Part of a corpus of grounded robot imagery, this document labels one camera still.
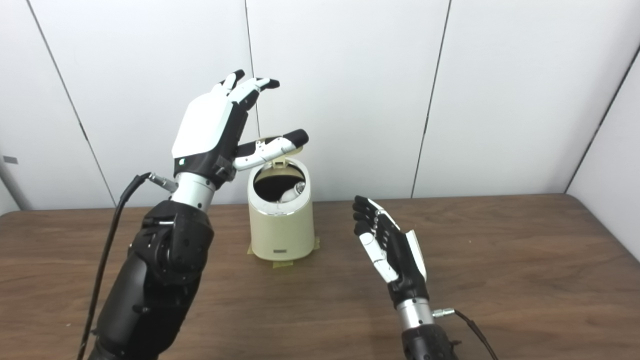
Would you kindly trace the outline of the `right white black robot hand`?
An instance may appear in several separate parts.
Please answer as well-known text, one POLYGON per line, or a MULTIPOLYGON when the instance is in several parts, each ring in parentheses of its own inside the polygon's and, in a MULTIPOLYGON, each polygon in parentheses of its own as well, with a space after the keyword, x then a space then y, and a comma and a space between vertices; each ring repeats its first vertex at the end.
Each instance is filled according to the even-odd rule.
POLYGON ((357 195, 352 209, 354 234, 387 284, 393 305, 412 299, 429 300, 425 260, 415 231, 402 231, 373 199, 357 195))

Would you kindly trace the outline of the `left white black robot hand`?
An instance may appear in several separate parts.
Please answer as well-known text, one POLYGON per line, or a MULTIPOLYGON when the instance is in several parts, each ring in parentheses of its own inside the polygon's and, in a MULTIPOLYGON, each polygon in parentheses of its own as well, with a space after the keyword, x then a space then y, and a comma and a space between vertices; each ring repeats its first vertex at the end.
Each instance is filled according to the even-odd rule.
POLYGON ((232 182, 238 171, 263 166, 308 143, 309 135, 303 129, 240 142, 249 111, 261 92, 281 85, 270 78, 243 80, 244 75, 243 70, 233 71, 189 103, 171 150, 174 177, 194 174, 219 189, 232 182))

